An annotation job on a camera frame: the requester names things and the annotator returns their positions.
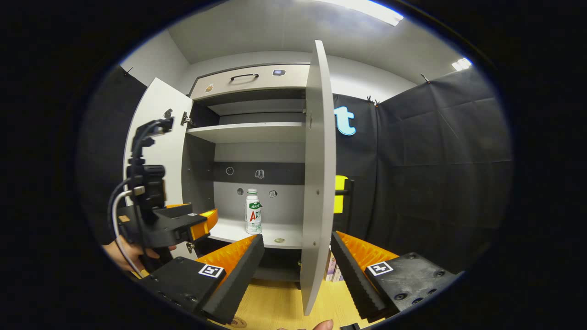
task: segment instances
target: bottle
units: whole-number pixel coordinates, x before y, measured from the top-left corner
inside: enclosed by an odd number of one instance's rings
[[[254,188],[247,189],[247,199],[245,200],[245,231],[249,234],[261,233],[261,203],[257,196],[257,190]]]

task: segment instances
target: black handle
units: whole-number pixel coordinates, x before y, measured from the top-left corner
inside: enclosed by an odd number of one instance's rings
[[[255,76],[255,78],[258,78],[259,77],[259,74],[257,74],[257,73],[249,73],[247,75],[234,76],[234,77],[230,77],[230,81],[233,81],[234,78],[246,77],[246,76]]]

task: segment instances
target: white cabinet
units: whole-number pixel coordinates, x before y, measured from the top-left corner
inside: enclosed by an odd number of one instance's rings
[[[259,76],[247,76],[253,73]],[[256,187],[261,203],[266,203],[265,248],[301,254],[301,270],[287,278],[299,274],[304,314],[309,315],[328,256],[335,195],[333,97],[322,42],[315,41],[310,64],[229,69],[199,77],[190,96],[155,78],[130,125],[123,175],[136,128],[172,109],[172,132],[155,137],[155,145],[143,149],[147,164],[166,168],[166,203],[191,202],[194,212],[214,205],[219,220],[210,238],[234,242],[249,236],[244,230],[244,191]],[[257,101],[263,104],[258,111]],[[180,125],[184,112],[192,118],[200,112],[207,118],[226,118],[187,129]],[[247,173],[236,173],[237,166]],[[299,267],[297,258],[294,262]],[[272,270],[263,269],[263,274],[271,277]]]

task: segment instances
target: ceiling light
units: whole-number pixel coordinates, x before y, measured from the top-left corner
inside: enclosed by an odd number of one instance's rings
[[[372,16],[380,21],[396,26],[403,16],[391,9],[369,0],[316,0],[343,6]]]
[[[466,58],[462,58],[462,59],[460,59],[460,60],[458,60],[458,61],[456,61],[456,62],[454,62],[452,64],[453,68],[456,71],[460,71],[460,70],[463,70],[463,69],[468,69],[471,65],[472,65],[471,62],[468,59],[466,59]]]

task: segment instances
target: blue sign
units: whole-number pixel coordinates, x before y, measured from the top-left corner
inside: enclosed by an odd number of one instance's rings
[[[357,132],[357,130],[350,125],[350,120],[355,118],[355,114],[349,112],[349,109],[346,106],[337,107],[334,109],[334,114],[336,116],[336,127],[338,131],[344,135],[353,135]]]

